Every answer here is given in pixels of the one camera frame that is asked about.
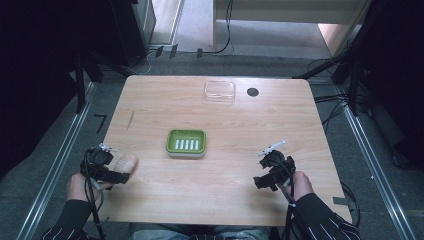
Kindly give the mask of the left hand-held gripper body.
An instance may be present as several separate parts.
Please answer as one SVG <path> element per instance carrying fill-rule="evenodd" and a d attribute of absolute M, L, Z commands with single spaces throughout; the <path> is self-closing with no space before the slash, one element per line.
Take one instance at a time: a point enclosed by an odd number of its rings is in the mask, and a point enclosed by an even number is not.
<path fill-rule="evenodd" d="M 113 155 L 109 151 L 100 148 L 90 148 L 84 153 L 84 158 L 80 164 L 80 173 L 96 182 L 110 183 L 107 190 L 111 190 L 115 184 L 125 184 L 129 178 L 129 173 L 121 173 L 110 170 L 108 165 L 113 160 Z"/>

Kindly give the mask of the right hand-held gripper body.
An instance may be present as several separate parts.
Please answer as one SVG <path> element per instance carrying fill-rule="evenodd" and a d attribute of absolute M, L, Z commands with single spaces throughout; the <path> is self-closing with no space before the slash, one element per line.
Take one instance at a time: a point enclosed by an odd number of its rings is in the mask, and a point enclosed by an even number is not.
<path fill-rule="evenodd" d="M 254 183 L 258 189 L 270 188 L 277 191 L 279 183 L 289 183 L 296 171 L 296 166 L 291 156 L 285 157 L 280 151 L 272 150 L 266 154 L 259 164 L 263 169 L 268 168 L 269 172 L 261 177 L 255 176 Z"/>

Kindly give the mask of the person's right hand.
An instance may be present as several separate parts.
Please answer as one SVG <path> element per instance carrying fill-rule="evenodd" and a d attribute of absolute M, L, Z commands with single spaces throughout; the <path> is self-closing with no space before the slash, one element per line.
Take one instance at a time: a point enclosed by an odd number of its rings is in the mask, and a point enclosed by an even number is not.
<path fill-rule="evenodd" d="M 302 171 L 296 171 L 289 184 L 281 185 L 280 188 L 290 194 L 294 201 L 299 200 L 303 196 L 313 193 L 312 183 L 308 176 Z"/>

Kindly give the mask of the black tape corner mark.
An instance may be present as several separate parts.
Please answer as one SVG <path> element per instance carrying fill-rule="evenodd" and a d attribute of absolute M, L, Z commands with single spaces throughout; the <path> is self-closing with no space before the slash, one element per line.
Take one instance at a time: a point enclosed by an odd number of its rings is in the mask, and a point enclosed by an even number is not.
<path fill-rule="evenodd" d="M 99 124 L 99 126 L 98 126 L 98 128 L 96 130 L 96 134 L 99 134 L 100 131 L 102 130 L 104 124 L 105 124 L 105 121 L 107 119 L 107 115 L 106 114 L 94 114 L 94 117 L 101 119 L 100 124 Z"/>

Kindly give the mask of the black metal stand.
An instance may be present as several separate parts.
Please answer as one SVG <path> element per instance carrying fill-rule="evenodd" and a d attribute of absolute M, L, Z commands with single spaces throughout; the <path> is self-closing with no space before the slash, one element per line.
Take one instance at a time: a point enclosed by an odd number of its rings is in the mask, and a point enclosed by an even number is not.
<path fill-rule="evenodd" d="M 94 52 L 79 53 L 75 57 L 76 113 L 80 113 L 86 103 L 84 74 L 87 74 L 92 82 L 101 82 L 103 79 Z"/>

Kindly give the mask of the clear plastic box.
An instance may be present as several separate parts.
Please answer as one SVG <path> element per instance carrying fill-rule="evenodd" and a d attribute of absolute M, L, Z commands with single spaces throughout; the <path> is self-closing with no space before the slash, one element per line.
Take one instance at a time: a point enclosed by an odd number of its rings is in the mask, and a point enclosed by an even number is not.
<path fill-rule="evenodd" d="M 204 98 L 209 101 L 232 102 L 235 92 L 235 84 L 229 81 L 207 81 L 204 85 Z"/>

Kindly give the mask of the green soap dish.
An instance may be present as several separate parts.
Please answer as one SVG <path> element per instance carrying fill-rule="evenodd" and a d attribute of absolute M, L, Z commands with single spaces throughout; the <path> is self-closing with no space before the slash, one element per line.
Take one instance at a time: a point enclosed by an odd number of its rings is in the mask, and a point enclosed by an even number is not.
<path fill-rule="evenodd" d="M 167 136 L 166 150 L 172 157 L 200 158 L 206 152 L 206 132 L 172 129 Z"/>

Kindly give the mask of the person's legs in jeans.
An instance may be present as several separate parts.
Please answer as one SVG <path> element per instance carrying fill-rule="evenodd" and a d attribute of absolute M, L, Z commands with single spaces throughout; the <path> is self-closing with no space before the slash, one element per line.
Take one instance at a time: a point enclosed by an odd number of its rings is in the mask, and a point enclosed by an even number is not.
<path fill-rule="evenodd" d="M 130 240 L 269 240 L 270 227 L 139 224 Z"/>

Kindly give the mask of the dark curtain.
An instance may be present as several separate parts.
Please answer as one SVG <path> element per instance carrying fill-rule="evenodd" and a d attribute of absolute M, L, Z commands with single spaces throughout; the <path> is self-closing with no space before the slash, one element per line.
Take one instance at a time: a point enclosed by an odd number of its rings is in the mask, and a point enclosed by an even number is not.
<path fill-rule="evenodd" d="M 0 0 L 0 178 L 71 101 L 77 51 L 105 0 Z"/>
<path fill-rule="evenodd" d="M 394 163 L 424 171 L 424 0 L 372 0 L 364 27 L 371 116 Z"/>

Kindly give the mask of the black tripod stand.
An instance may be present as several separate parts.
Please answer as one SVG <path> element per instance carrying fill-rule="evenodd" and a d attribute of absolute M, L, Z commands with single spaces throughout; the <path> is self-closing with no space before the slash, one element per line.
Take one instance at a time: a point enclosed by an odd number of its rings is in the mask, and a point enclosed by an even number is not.
<path fill-rule="evenodd" d="M 347 106 L 354 116 L 357 115 L 356 101 L 358 86 L 363 75 L 362 58 L 365 55 L 365 46 L 372 36 L 372 31 L 376 29 L 381 12 L 385 8 L 384 0 L 372 0 L 365 15 L 365 20 L 353 40 L 337 56 L 325 60 L 317 67 L 308 70 L 294 79 L 310 79 L 311 77 L 335 66 L 336 70 L 331 76 L 331 80 L 336 85 L 343 84 L 350 78 L 350 85 L 347 93 Z"/>

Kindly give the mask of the black computer tower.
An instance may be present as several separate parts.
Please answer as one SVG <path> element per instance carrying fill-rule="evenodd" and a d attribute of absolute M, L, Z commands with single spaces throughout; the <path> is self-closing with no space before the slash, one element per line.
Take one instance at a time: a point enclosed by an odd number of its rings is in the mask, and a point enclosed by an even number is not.
<path fill-rule="evenodd" d="M 129 66 L 136 57 L 146 57 L 156 16 L 152 0 L 111 0 L 117 24 L 119 62 Z"/>

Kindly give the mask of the aluminium floor rail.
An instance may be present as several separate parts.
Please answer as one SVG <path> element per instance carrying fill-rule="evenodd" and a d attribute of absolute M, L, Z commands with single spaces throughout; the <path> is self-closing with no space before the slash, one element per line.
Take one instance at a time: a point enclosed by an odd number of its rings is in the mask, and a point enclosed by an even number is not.
<path fill-rule="evenodd" d="M 87 89 L 84 91 L 86 103 L 83 105 L 79 113 L 72 113 L 71 123 L 66 128 L 66 133 L 63 139 L 59 141 L 60 147 L 55 153 L 55 157 L 52 159 L 49 171 L 43 175 L 43 182 L 31 204 L 31 207 L 29 208 L 25 221 L 23 222 L 15 240 L 31 240 L 34 236 L 57 182 L 62 174 L 68 156 L 70 155 L 70 151 L 86 119 L 87 113 L 91 107 L 93 94 L 97 87 L 98 83 L 89 83 L 87 85 Z"/>
<path fill-rule="evenodd" d="M 353 112 L 353 108 L 356 106 L 355 100 L 350 97 L 342 87 L 336 86 L 335 90 L 338 94 L 347 95 L 347 103 L 344 108 L 344 114 L 364 156 L 365 162 L 371 173 L 371 179 L 374 181 L 378 189 L 400 240 L 418 240 L 400 200 L 398 199 L 386 173 L 379 163 L 379 159 L 375 154 L 359 117 Z"/>

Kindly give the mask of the white desk frame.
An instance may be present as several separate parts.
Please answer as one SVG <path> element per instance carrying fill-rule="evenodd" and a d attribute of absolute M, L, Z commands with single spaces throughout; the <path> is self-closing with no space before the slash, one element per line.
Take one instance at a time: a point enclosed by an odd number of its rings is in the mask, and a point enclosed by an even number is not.
<path fill-rule="evenodd" d="M 372 0 L 234 0 L 232 19 L 315 23 L 332 56 L 341 53 Z"/>

